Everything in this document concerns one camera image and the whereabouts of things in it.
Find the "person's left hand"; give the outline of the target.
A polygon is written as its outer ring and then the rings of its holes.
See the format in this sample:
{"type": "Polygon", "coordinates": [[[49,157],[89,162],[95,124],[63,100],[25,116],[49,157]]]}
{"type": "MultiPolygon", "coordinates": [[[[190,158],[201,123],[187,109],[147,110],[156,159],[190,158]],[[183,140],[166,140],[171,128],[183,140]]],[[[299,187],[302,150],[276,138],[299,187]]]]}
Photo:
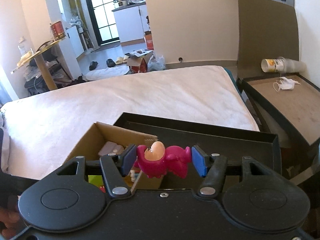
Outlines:
{"type": "Polygon", "coordinates": [[[20,214],[17,211],[11,211],[1,207],[1,223],[4,224],[4,228],[1,229],[1,235],[5,239],[11,239],[17,233],[20,221],[20,214]]]}

